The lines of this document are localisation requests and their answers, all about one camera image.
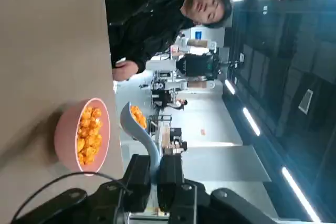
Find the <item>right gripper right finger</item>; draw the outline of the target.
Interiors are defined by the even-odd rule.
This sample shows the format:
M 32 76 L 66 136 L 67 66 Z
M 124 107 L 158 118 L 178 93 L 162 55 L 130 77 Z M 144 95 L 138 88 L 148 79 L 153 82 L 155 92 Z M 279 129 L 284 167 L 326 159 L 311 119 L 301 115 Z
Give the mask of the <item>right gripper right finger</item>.
M 202 183 L 184 178 L 180 155 L 165 155 L 157 171 L 159 208 L 168 223 L 275 223 L 228 188 L 208 194 Z

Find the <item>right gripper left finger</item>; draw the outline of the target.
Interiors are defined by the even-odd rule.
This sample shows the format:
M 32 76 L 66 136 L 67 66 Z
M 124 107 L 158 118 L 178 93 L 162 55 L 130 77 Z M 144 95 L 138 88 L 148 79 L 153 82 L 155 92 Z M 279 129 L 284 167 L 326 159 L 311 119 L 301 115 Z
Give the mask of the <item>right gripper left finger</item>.
M 143 212 L 150 190 L 150 158 L 134 154 L 121 179 L 95 172 L 108 179 L 91 195 L 81 188 L 71 188 L 35 209 L 21 215 L 23 208 L 43 190 L 65 178 L 65 174 L 33 193 L 14 213 L 11 223 L 129 223 L 131 212 Z

